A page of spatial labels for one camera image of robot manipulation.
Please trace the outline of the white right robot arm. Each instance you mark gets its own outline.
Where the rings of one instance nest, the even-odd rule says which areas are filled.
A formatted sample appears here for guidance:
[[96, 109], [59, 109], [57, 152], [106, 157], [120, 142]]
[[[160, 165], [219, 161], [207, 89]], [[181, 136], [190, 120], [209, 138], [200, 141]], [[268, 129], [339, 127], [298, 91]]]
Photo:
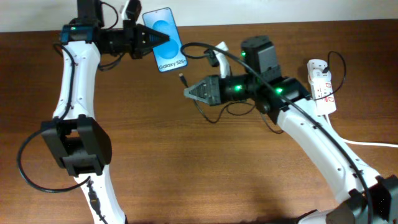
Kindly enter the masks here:
[[268, 36], [244, 40], [241, 50], [236, 61], [245, 68], [244, 75], [210, 75], [186, 87], [184, 95], [210, 106], [252, 99], [258, 111], [292, 137], [316, 165], [338, 206], [283, 222], [396, 223], [397, 177], [381, 177], [316, 113], [315, 100], [305, 87], [282, 75]]

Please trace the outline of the blue Galaxy smartphone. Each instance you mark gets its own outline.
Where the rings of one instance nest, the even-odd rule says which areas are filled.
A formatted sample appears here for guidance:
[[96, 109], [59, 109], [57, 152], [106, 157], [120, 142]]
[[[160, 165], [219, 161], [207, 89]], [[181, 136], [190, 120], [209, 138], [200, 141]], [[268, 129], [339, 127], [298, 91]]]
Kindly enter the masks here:
[[146, 12], [142, 18], [146, 27], [169, 36], [169, 41], [153, 48], [159, 72], [186, 67], [187, 59], [180, 51], [182, 42], [171, 8]]

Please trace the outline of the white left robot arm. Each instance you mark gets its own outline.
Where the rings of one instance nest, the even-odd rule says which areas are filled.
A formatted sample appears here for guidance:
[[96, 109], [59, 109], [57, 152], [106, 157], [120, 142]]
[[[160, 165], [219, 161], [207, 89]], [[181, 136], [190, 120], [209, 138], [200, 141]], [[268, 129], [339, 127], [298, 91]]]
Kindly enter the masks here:
[[102, 1], [78, 1], [78, 15], [60, 33], [62, 87], [50, 121], [41, 124], [42, 137], [58, 166], [77, 182], [95, 223], [127, 223], [110, 177], [111, 140], [94, 112], [95, 77], [104, 70], [103, 54], [140, 59], [170, 37], [137, 23], [140, 1], [125, 3], [120, 29], [104, 26]]

